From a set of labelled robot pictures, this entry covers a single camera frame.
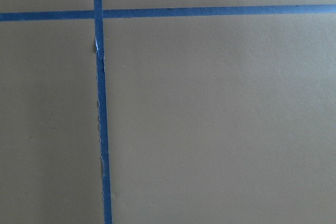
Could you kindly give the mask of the brown paper table cover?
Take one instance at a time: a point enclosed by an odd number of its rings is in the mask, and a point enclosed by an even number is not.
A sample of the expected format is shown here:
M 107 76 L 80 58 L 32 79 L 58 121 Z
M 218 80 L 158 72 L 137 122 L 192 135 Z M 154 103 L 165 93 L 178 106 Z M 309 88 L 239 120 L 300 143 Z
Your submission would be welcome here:
M 103 22 L 114 223 L 335 223 L 335 14 Z M 103 223 L 93 19 L 1 22 L 1 223 Z

